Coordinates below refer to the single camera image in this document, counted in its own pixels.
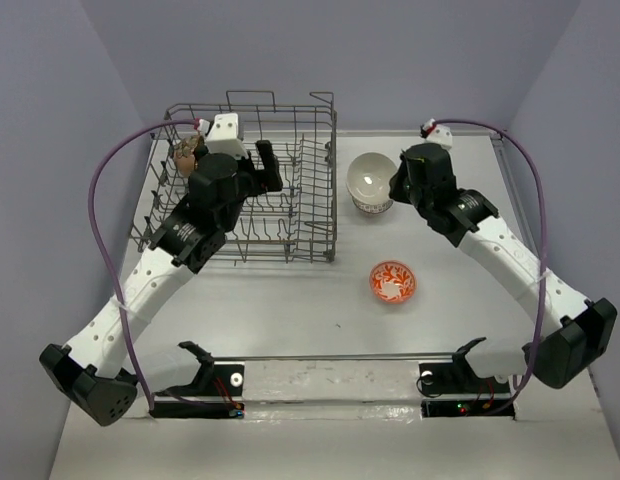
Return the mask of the brown glazed bowl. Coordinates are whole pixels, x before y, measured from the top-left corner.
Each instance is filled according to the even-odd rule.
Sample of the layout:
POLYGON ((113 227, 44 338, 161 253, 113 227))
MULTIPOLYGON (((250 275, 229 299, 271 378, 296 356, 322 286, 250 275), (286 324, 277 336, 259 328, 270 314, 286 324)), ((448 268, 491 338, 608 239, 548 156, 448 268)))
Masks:
POLYGON ((196 151, 204 146, 204 139, 199 135, 184 138, 174 146, 172 159, 182 177, 187 178, 194 171, 196 151))

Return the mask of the white bowl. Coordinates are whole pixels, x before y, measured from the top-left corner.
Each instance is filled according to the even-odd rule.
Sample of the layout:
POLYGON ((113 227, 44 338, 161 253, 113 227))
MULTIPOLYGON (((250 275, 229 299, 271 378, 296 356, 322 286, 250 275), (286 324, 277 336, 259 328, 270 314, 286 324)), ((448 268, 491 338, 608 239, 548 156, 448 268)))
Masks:
POLYGON ((383 154, 361 154, 347 169, 347 190, 358 202, 370 206, 382 205, 390 200, 390 179, 396 171, 395 163, 383 154))

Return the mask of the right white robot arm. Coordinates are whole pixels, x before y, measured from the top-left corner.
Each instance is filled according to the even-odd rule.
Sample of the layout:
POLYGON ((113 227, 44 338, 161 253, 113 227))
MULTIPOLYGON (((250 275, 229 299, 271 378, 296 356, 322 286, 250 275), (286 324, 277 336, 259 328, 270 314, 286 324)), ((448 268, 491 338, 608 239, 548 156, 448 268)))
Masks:
POLYGON ((423 143, 403 151, 390 197, 412 205, 433 231, 481 265, 535 325, 526 345, 479 337, 460 347, 450 368, 458 390, 472 392, 486 378, 526 373, 561 389, 605 353, 616 307, 606 298, 589 299, 542 268, 485 196, 458 187, 443 147, 423 143))

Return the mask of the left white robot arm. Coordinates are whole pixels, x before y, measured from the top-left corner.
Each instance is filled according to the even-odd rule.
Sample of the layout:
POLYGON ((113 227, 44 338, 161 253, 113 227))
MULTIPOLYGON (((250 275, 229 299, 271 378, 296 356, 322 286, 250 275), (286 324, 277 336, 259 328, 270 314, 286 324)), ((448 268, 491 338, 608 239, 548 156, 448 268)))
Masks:
POLYGON ((45 347, 39 362, 55 386, 97 424, 118 421, 141 395, 163 393, 179 401, 218 385, 214 359, 191 341, 163 357, 145 377, 134 343, 168 300, 225 245, 250 197, 283 188, 272 144, 255 144, 262 166, 249 155, 206 152, 188 177, 188 190, 151 237, 125 282, 99 313, 63 345, 45 347))

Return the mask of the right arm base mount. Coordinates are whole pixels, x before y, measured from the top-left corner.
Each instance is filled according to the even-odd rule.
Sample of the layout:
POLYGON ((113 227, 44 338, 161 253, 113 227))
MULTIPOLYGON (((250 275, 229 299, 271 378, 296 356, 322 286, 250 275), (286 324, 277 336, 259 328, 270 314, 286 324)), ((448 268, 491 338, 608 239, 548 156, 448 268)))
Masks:
POLYGON ((485 340, 471 340, 444 362, 419 364, 415 386, 422 397, 423 418, 516 418, 515 407, 510 404, 513 392, 509 382, 495 376, 477 376, 466 359, 471 349, 485 340))

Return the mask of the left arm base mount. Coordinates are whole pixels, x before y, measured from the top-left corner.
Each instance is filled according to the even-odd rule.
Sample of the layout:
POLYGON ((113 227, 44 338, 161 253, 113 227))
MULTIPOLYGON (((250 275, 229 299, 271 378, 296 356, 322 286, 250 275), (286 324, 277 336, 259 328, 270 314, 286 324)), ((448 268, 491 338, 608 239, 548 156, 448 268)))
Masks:
POLYGON ((192 378, 155 393, 155 419, 242 419, 245 364, 217 362, 211 353, 191 341, 178 344, 186 359, 196 361, 192 378))

